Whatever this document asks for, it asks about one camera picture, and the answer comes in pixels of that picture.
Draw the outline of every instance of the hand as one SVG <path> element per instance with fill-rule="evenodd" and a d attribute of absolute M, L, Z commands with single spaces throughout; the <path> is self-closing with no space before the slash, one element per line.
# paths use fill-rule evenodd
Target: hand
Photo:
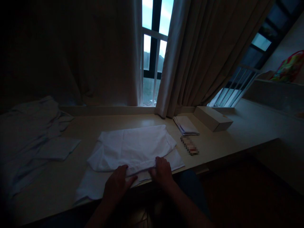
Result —
<path fill-rule="evenodd" d="M 126 191 L 131 187 L 137 176 L 131 177 L 128 181 L 126 178 L 126 171 L 128 165 L 118 166 L 112 175 L 105 183 L 103 201 L 111 202 L 111 204 L 118 204 Z"/>
<path fill-rule="evenodd" d="M 164 190 L 175 183 L 172 177 L 170 163 L 165 158 L 156 157 L 156 168 L 149 170 L 154 181 L 156 181 Z"/>

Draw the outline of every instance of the sky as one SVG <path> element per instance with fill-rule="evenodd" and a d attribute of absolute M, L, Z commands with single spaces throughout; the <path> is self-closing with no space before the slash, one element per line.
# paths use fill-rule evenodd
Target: sky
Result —
<path fill-rule="evenodd" d="M 174 0 L 162 0 L 159 32 L 168 35 Z M 151 29 L 153 0 L 142 0 L 142 26 Z M 144 35 L 144 51 L 150 52 L 151 37 Z M 165 57 L 167 42 L 161 41 L 159 54 Z"/>

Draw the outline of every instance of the mountain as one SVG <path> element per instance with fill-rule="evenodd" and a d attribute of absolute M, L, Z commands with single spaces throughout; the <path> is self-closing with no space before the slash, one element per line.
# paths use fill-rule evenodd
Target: mountain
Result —
<path fill-rule="evenodd" d="M 147 70 L 149 68 L 149 61 L 150 61 L 150 53 L 149 52 L 144 52 L 144 54 L 143 54 L 143 67 L 144 67 L 145 70 Z M 157 67 L 158 72 L 162 72 L 163 65 L 164 65 L 164 57 L 162 57 L 160 55 L 159 59 L 158 59 L 158 67 Z"/>

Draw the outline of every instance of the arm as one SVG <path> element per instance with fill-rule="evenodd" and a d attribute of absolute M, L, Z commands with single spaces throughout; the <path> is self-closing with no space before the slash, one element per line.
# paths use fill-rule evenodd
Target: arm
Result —
<path fill-rule="evenodd" d="M 126 191 L 131 187 L 137 176 L 125 181 L 128 166 L 119 166 L 109 177 L 105 184 L 104 195 L 101 203 L 96 208 L 85 228 L 104 227 L 107 219 L 114 211 Z"/>
<path fill-rule="evenodd" d="M 149 173 L 175 203 L 189 227 L 213 227 L 213 223 L 173 180 L 170 163 L 165 158 L 156 157 L 156 168 L 150 169 Z"/>

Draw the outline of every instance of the window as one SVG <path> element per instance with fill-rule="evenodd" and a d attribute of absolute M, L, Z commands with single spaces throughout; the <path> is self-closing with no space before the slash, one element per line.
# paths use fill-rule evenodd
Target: window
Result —
<path fill-rule="evenodd" d="M 142 0 L 142 106 L 155 106 L 174 0 Z"/>
<path fill-rule="evenodd" d="M 208 106 L 234 107 L 265 62 L 302 14 L 301 0 L 276 0 L 229 82 Z"/>
<path fill-rule="evenodd" d="M 269 45 L 271 44 L 269 40 L 267 40 L 264 36 L 262 36 L 259 33 L 256 34 L 256 36 L 254 37 L 251 43 L 256 47 L 262 49 L 263 51 L 266 51 Z"/>

